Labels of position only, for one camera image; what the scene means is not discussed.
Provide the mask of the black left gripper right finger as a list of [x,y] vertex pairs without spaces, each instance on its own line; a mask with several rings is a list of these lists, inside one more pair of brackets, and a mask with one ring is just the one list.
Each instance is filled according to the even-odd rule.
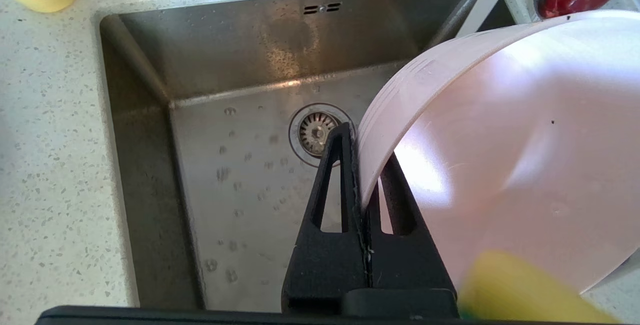
[[365,210],[371,286],[454,291],[395,154],[382,168],[380,180]]

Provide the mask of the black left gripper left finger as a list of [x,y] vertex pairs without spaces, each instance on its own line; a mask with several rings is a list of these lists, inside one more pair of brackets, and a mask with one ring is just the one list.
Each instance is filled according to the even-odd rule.
[[[322,220],[334,163],[339,164],[341,231]],[[318,165],[281,290],[284,314],[340,314],[347,293],[368,284],[365,231],[350,123],[332,129]]]

